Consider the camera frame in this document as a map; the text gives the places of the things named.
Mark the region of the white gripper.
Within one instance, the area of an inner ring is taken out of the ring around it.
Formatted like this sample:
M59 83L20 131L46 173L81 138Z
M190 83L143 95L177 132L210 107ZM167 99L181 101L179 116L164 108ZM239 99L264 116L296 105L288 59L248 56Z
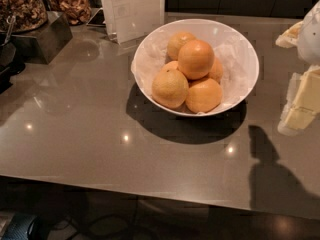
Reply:
M282 48L297 46L299 57L311 64L303 74L292 75L278 124L281 134L295 136L320 114L320 1L303 21L279 35L275 44Z

